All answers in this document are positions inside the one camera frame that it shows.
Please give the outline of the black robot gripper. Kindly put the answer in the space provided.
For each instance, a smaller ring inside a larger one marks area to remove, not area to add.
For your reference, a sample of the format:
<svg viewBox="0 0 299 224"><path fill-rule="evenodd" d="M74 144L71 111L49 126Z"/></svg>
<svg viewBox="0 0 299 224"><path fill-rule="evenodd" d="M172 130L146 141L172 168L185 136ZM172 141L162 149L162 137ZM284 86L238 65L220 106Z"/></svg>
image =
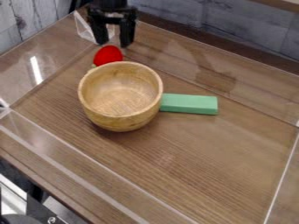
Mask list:
<svg viewBox="0 0 299 224"><path fill-rule="evenodd" d="M138 9L127 0L93 0L89 8L89 23L99 45L109 42L107 24L119 25L121 46L127 48L135 41Z"/></svg>

